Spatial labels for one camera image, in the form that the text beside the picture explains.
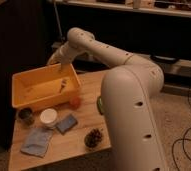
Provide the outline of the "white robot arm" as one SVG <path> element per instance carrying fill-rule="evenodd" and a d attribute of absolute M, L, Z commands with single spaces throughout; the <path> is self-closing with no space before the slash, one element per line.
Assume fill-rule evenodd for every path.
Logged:
<path fill-rule="evenodd" d="M 101 100 L 118 171 L 169 171 L 150 98 L 164 84 L 162 69 L 139 55 L 99 42 L 74 27 L 50 64 L 71 63 L 88 52 L 110 68 L 101 83 Z"/>

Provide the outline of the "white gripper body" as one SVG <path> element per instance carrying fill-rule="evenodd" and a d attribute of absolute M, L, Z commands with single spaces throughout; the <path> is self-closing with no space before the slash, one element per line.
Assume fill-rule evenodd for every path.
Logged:
<path fill-rule="evenodd" d="M 67 55 L 62 53 L 61 51 L 55 51 L 51 57 L 48 59 L 47 64 L 48 65 L 54 65 L 60 63 L 62 65 L 69 64 L 70 59 Z"/>

